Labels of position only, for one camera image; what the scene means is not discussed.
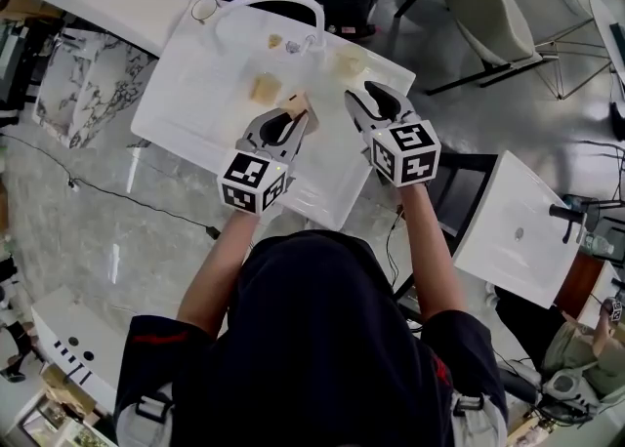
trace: white cube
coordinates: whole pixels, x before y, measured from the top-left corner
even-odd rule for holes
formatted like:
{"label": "white cube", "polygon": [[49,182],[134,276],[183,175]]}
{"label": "white cube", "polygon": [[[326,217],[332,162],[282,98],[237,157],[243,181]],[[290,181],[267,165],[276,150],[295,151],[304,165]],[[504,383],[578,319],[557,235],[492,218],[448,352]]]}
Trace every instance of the white cube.
{"label": "white cube", "polygon": [[222,203],[261,216],[286,191],[287,170],[286,164],[230,149],[217,177]]}
{"label": "white cube", "polygon": [[369,146],[373,167],[395,186],[425,182],[437,175],[440,142],[430,121],[373,130]]}

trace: gray floor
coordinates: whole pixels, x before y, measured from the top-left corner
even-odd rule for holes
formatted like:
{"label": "gray floor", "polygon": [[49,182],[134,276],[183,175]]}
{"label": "gray floor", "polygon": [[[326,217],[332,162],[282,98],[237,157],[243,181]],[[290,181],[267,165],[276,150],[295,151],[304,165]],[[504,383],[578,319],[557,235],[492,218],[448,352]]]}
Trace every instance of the gray floor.
{"label": "gray floor", "polygon": [[[533,72],[485,90],[466,86],[425,97],[424,88],[478,72],[480,64],[442,0],[420,0],[401,21],[394,20],[402,1],[380,0],[374,21],[381,31],[367,46],[416,72],[410,98],[446,144],[461,152],[512,150],[557,192],[611,196],[617,179],[614,160],[580,143],[585,139],[614,142],[607,121],[610,87],[615,98],[620,94],[607,72],[564,102],[557,102]],[[536,41],[584,18],[571,1],[518,1]],[[610,9],[618,17],[625,17],[618,15],[623,7],[620,0],[606,1],[611,1]],[[588,6],[588,0],[580,2]],[[599,42],[592,26],[580,34],[578,40]],[[573,85],[597,65],[578,57],[565,61],[566,84]],[[115,129],[127,130],[127,123],[117,123]],[[27,123],[8,133],[49,151],[73,175],[101,188],[216,227],[227,217],[214,176],[159,147],[133,151],[100,142],[97,148],[68,151]],[[115,138],[114,133],[106,137]],[[8,147],[4,180],[10,192],[11,227],[31,297],[38,300],[66,284],[120,333],[134,313],[174,316],[212,245],[204,230],[84,185],[74,191],[66,184],[64,170],[45,155],[12,140]],[[389,276],[385,242],[395,203],[393,190],[370,178],[344,229],[369,241]],[[261,226],[255,240],[305,226],[313,225],[285,212]],[[391,252],[401,280],[410,269],[402,224],[393,233]],[[496,314],[485,306],[483,282],[465,277],[463,281],[470,310],[491,328],[495,348],[509,358],[523,356]]]}

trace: gray chair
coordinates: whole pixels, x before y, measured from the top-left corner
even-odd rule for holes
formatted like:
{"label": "gray chair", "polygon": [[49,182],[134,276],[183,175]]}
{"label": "gray chair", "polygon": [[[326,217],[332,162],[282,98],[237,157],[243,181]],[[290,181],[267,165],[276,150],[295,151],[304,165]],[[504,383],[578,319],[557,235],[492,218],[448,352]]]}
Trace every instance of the gray chair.
{"label": "gray chair", "polygon": [[426,92],[428,95],[495,76],[480,86],[485,88],[526,72],[548,61],[554,53],[539,53],[515,0],[445,0],[463,37],[478,54],[484,71]]}

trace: black pants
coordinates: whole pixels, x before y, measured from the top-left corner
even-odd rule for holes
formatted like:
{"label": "black pants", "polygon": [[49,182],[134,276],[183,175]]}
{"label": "black pants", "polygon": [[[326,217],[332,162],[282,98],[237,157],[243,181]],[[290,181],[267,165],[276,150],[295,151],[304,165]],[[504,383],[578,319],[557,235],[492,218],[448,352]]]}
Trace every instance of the black pants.
{"label": "black pants", "polygon": [[547,348],[566,319],[555,306],[543,308],[498,287],[495,292],[499,297],[496,308],[499,318],[540,371]]}

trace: dark t-shirt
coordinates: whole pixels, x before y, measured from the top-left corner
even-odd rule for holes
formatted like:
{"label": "dark t-shirt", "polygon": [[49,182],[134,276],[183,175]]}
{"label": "dark t-shirt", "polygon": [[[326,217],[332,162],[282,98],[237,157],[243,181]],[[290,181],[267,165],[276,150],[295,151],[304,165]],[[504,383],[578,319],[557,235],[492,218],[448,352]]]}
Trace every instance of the dark t-shirt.
{"label": "dark t-shirt", "polygon": [[451,393],[507,417],[489,331],[439,313],[415,339],[366,243],[300,232],[259,243],[216,342],[133,319],[117,414],[173,382],[173,445],[453,445]]}

